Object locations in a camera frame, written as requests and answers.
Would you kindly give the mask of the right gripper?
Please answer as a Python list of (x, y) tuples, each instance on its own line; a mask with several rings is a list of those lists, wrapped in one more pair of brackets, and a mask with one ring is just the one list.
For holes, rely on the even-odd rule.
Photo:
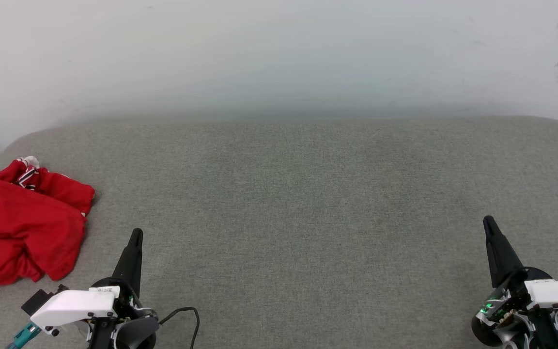
[(525, 281), (555, 280), (526, 267), (493, 216), (483, 217), (490, 281), (495, 288), (471, 320), (477, 340), (501, 349), (558, 349), (558, 309), (527, 308)]

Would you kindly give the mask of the red and white jersey shirt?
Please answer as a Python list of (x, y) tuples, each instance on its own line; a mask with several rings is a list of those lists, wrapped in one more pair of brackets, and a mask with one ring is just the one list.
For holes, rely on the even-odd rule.
[(0, 286), (73, 271), (95, 190), (28, 156), (0, 170)]

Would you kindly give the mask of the grey fabric sofa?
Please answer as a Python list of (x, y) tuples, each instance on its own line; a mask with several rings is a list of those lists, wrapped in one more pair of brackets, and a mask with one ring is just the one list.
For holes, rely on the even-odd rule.
[(141, 302), (199, 310), (195, 349), (483, 349), (482, 219), (558, 278), (558, 121), (83, 125), (33, 133), (0, 170), (93, 186), (87, 289), (144, 232)]

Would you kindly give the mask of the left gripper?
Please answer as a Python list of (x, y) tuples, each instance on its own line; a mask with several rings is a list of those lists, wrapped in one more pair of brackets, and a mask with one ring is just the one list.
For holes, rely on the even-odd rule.
[(93, 315), (89, 320), (88, 349), (154, 349), (158, 316), (154, 309), (143, 307), (141, 291), (143, 231), (134, 228), (113, 275), (92, 285), (97, 291), (119, 287), (113, 311), (106, 316)]

